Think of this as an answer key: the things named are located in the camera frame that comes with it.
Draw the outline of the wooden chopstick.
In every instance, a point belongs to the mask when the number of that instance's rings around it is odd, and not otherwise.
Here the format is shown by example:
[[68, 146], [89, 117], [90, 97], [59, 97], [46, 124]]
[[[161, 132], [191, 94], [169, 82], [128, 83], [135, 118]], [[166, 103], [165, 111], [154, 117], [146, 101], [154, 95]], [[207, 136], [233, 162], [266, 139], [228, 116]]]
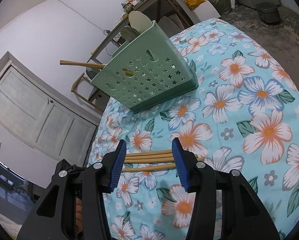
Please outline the wooden chopstick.
[[162, 151], [150, 151], [150, 152], [141, 152], [141, 153], [129, 153], [126, 154], [127, 158], [138, 158], [146, 157], [150, 155], [161, 155], [161, 154], [172, 154], [172, 150], [162, 150]]
[[80, 66], [93, 69], [103, 69], [106, 65], [99, 63], [84, 63], [84, 62], [75, 62], [75, 61], [60, 61], [61, 66]]
[[126, 158], [124, 163], [126, 164], [157, 164], [157, 163], [172, 163], [174, 162], [173, 156], [170, 155], [149, 155], [144, 157]]
[[152, 172], [152, 171], [169, 170], [173, 168], [175, 168], [174, 164], [168, 164], [168, 165], [138, 167], [138, 168], [123, 168], [122, 172]]

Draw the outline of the cream plastic rice spoon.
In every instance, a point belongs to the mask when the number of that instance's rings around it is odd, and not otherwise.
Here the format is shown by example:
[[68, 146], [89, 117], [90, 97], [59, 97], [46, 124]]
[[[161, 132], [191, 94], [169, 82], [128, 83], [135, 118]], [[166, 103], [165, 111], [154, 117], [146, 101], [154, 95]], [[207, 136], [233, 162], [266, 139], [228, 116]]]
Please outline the cream plastic rice spoon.
[[128, 19], [132, 28], [139, 34], [142, 34], [152, 26], [151, 20], [139, 11], [132, 11], [128, 15]]

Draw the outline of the floral blue tablecloth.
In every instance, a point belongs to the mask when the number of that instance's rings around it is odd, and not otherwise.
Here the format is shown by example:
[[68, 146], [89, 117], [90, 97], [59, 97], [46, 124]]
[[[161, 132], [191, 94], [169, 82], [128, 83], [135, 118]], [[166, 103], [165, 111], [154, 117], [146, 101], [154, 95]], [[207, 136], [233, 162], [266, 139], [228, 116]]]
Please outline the floral blue tablecloth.
[[[183, 149], [214, 170], [240, 170], [263, 202], [281, 239], [299, 221], [299, 91], [261, 45], [212, 18], [171, 38], [199, 87], [141, 113], [110, 98], [88, 163], [101, 161], [120, 139], [127, 153]], [[195, 194], [177, 170], [122, 172], [104, 194], [116, 239], [185, 239]]]

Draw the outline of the wooden chair dark seat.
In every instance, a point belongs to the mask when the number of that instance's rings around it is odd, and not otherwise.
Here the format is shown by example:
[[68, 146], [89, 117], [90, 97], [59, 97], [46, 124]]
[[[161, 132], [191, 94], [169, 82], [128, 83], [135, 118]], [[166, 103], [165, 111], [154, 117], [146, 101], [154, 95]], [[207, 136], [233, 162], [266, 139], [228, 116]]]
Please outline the wooden chair dark seat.
[[82, 73], [72, 84], [70, 91], [81, 102], [98, 113], [104, 113], [109, 96], [92, 84], [86, 73]]

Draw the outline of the white panel door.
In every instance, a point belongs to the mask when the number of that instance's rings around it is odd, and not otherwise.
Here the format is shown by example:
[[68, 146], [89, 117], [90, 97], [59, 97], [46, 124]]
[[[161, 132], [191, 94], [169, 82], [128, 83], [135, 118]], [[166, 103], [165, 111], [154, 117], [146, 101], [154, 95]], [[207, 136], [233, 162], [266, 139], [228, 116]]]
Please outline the white panel door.
[[51, 159], [82, 166], [96, 123], [66, 105], [6, 52], [0, 59], [0, 124]]

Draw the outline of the green perforated utensil holder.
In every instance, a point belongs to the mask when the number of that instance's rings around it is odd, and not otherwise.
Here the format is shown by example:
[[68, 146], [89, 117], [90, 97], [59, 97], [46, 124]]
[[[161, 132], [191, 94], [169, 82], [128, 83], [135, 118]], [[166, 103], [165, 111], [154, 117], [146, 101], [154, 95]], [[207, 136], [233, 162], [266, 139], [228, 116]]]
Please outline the green perforated utensil holder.
[[133, 113], [198, 88], [195, 70], [156, 22], [120, 46], [91, 83]]

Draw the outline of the green ladle spoon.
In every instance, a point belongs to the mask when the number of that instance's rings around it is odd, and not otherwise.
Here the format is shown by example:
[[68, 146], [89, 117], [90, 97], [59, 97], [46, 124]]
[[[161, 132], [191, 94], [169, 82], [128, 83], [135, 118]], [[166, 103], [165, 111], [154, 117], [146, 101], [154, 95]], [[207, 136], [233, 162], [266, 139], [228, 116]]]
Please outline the green ladle spoon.
[[140, 35], [136, 29], [130, 27], [129, 25], [123, 27], [120, 31], [120, 34], [121, 37], [127, 42], [132, 42]]

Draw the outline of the black trash bin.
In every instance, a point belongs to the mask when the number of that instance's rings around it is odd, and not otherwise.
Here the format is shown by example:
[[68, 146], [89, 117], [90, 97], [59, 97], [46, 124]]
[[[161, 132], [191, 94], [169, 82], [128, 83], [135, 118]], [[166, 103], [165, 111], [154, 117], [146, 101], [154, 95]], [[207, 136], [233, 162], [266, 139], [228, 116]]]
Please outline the black trash bin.
[[273, 3], [262, 2], [255, 5], [260, 20], [268, 25], [281, 23], [278, 7]]

